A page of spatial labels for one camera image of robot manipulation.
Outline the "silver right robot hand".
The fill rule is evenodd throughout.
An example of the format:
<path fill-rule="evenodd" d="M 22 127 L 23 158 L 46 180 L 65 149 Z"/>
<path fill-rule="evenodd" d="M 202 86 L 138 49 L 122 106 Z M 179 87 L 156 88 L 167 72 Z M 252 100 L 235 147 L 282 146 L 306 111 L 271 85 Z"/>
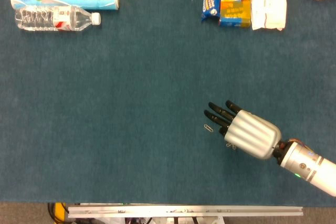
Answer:
<path fill-rule="evenodd" d="M 205 110 L 204 115 L 220 126 L 219 133 L 227 143 L 258 159 L 269 159 L 281 141 L 280 129 L 274 124 L 226 101 L 227 109 L 213 102 L 208 106 L 214 113 Z"/>

